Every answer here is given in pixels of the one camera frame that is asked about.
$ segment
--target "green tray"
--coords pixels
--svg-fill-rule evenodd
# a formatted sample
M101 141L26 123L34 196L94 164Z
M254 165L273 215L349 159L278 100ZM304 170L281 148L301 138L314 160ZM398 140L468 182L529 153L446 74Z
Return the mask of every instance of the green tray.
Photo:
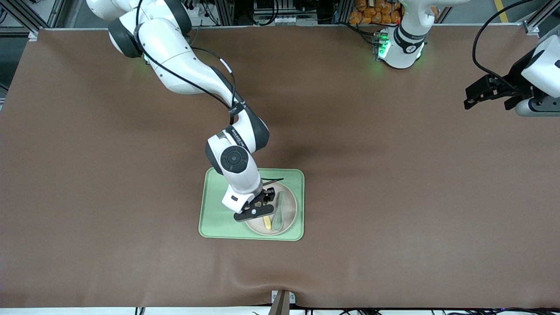
M263 178L284 178L281 181L296 197L297 214L292 226L284 233L273 236L253 232L245 222L236 222L234 212L222 204L227 181L210 168L204 179L199 233L208 238L299 240L304 236L304 174L297 169L259 169Z

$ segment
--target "brown tabletop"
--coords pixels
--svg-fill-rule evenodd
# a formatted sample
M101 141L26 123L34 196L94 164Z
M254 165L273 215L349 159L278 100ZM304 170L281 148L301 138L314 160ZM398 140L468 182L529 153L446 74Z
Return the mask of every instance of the brown tabletop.
M257 164L305 174L297 242L198 234L218 102L166 90L104 31L40 32L0 113L0 306L250 305L284 288L308 307L560 307L560 120L463 109L477 31L435 27L400 71L345 27L200 31L270 128ZM490 27L479 60L506 73L535 43Z

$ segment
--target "green led light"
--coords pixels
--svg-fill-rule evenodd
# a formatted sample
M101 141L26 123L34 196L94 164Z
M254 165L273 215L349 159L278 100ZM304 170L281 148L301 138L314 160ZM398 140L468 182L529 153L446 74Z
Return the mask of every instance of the green led light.
M387 52L389 51L390 47L391 47L391 42L387 40L386 44L381 45L381 47L379 48L379 57L385 58L387 56Z
M422 43L422 45L420 46L418 54L416 55L416 59L420 58L420 56L422 55L422 48L424 48L424 43Z

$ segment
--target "black cable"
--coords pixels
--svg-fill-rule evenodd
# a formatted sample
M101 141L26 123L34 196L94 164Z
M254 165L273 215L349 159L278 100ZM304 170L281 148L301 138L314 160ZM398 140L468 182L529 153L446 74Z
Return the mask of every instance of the black cable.
M225 60L223 60L222 57L218 56L218 54L216 54L215 52L212 52L208 49L204 49L204 48L198 48L198 47L191 47L194 50L201 50L203 52L207 52L211 55L213 55L214 57L218 58L218 60L220 60L220 62L223 63L223 65L227 68L228 72L230 73L231 76L231 106L234 106L234 102L235 102L235 92L236 92L236 88L235 88L235 76L234 76L234 72L233 70L231 70L230 66L227 64L227 62ZM234 123L234 118L230 117L230 124Z
M309 10L306 9L305 7L301 7L301 10L298 10L298 11L301 11L301 12L303 12L303 13L308 13L309 11L313 11L313 10L317 10L317 7L313 7L313 8L311 8L311 9L309 9Z
M363 33L360 30L360 27L358 27L358 25L356 24L356 29L358 30L358 34L360 35L360 37L368 44L372 45L372 46L380 46L380 44L375 44L374 42L368 40L367 38L363 37Z
M211 97L215 98L215 99L218 100L220 103L222 103L227 109L229 109L230 106L229 106L224 100L222 100L222 99L220 99L218 96L215 96L214 94L210 93L208 90L206 90L205 88L199 86L198 84L195 84L194 82L192 82L192 81L190 81L190 80L187 80L187 79L183 78L182 76L178 75L177 73L175 73L175 72L169 70L169 69L168 69L167 67L165 67L163 64L161 64L161 63L157 62L155 59L153 59L152 56L150 56L150 54L148 54L148 53L144 50L143 45L142 45L142 43L141 43L141 41L140 41L140 35L139 35L139 32L138 32L138 30L139 30L139 29L138 29L138 16L139 16L139 12L140 12L140 5L142 5L142 1L143 1L143 0L140 0L140 1L138 2L138 9L136 10L136 31L134 32L134 38L136 39L136 42L138 43L138 47L139 47L140 50L144 53L144 55L145 55L146 57L148 57L148 59L151 60L151 62L153 62L154 64L158 65L158 66L159 66L160 68L162 68L163 70L165 70L165 71L169 72L170 74L174 75L175 77L177 77L177 78L179 78L179 79L185 81L186 83L188 83L188 84L190 84L190 85L196 87L196 88L199 89L200 91L203 91L204 93L210 95Z
M360 33L360 34L364 34L364 35L373 35L373 33L371 32L364 32L359 30L357 27L352 26L352 24L350 23L346 23L346 22L337 22L335 24L341 24L341 25L346 25L349 29L353 30L354 32ZM396 24L380 24L380 23L370 23L368 25L377 25L377 26L396 26Z
M331 15L331 16L326 17L326 18L314 18L313 20L314 20L314 21L326 21L326 20L332 19L333 16L334 16L334 15Z
M250 6L249 6L250 3L252 3L252 0L248 0L247 3L246 3L247 17L249 18L249 21L251 21L251 23L253 23L253 25L267 26L267 25L271 24L272 22L274 22L276 20L276 18L278 17L278 14L280 13L280 4L278 3L278 0L274 0L274 2L272 4L272 15L270 17L270 20L268 20L268 22L266 22L265 24L261 24L261 23L255 21L251 17L251 10L249 9L250 8ZM274 13L274 3L276 4L276 13Z
M314 308L303 308L306 312L307 311L313 311ZM382 308L347 308L347 309L342 309L342 313L340 313L339 315L343 315L343 314L350 314L352 311L356 311L358 314L360 315L382 315L379 311L382 310ZM434 312L434 309L429 309L429 311L435 315L436 313ZM534 315L554 315L554 313L560 313L560 309L558 308L533 308L533 309L526 309L526 308L519 308L519 307L511 307L511 308L502 308L502 309L497 309L497 308L488 308L488 309L456 309L454 312L451 313L446 313L444 309L438 309L438 311L441 311L443 314L445 315L452 315L452 314L462 314L462 315L494 315L494 314L500 314L502 312L524 312L524 313L531 313Z
M212 13L212 10L210 10L210 6L208 6L207 0L202 0L201 3L202 3L202 6L204 7L204 11L206 12L206 14L210 18L210 20L212 22L214 22L214 24L216 26L219 26L220 24L218 23L218 20L214 17L214 14Z
M511 4L501 10L499 10L498 12L494 13L494 15L492 15L492 17L490 17L488 19L488 21L486 21L486 23L484 23L484 25L480 28L480 30L478 31L476 37L474 38L474 42L473 42L473 62L474 64L482 71L489 73L490 75L493 75L494 77L500 79L500 81L502 81L503 83L505 83L506 85L508 85L510 88L514 89L515 91L518 91L518 88L516 88L515 86L513 86L511 83L507 82L506 79L504 79L503 77L501 77L500 75L498 75L497 73L495 73L494 71L487 69L485 67L483 67L480 63L478 63L477 61L477 44L478 44L478 38L480 38L480 35L482 34L482 31L484 31L484 29L488 26L488 24L490 24L490 22L492 22L492 20L494 20L498 15L506 12L507 10L514 8L516 6L519 6L521 4L527 3L527 2L531 2L533 0L521 0L518 1L514 4Z
M0 8L0 18L2 20L0 20L0 24L4 23L4 21L6 20L6 17L8 17L8 11L5 11L3 8Z

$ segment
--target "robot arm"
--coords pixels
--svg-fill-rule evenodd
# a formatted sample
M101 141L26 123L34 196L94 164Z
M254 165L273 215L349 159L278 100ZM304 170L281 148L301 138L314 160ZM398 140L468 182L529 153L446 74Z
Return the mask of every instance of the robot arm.
M465 109L507 97L506 110L515 108L520 116L560 116L560 36L544 38L503 78L509 85L488 74L467 87Z
M412 66L420 57L424 40L435 21L431 6L451 7L469 0L401 0L405 8L398 26L389 26L381 33L386 40L376 49L378 59L388 65L404 69Z
M169 90L178 94L202 92L163 67L219 95L226 102L232 100L230 83L220 71L197 58L189 43L169 20L155 18L141 24L138 38L147 55L163 61L150 64ZM238 117L237 122L210 137L205 152L215 170L229 183L222 203L236 212L234 218L237 221L243 221L273 213L273 206L266 203L274 199L274 189L263 190L263 181L251 156L267 145L268 128L237 93L233 99L234 106L229 112L230 116Z
M103 18L116 14L103 9L113 9L115 1L119 0L88 0L88 5L96 14L103 12L98 15ZM222 203L235 212L236 221L274 213L274 207L268 204L274 199L274 189L263 189L263 181L251 156L267 145L268 128L237 93L233 96L231 85L222 73L201 62L194 54L185 40L192 27L186 8L177 0L145 0L140 7L137 25L139 4L130 6L134 9L109 25L111 42L117 50L131 58L145 53L166 88L178 94L216 94L225 101L224 104L229 104L230 117L238 117L234 124L210 137L206 143L206 156L229 183Z

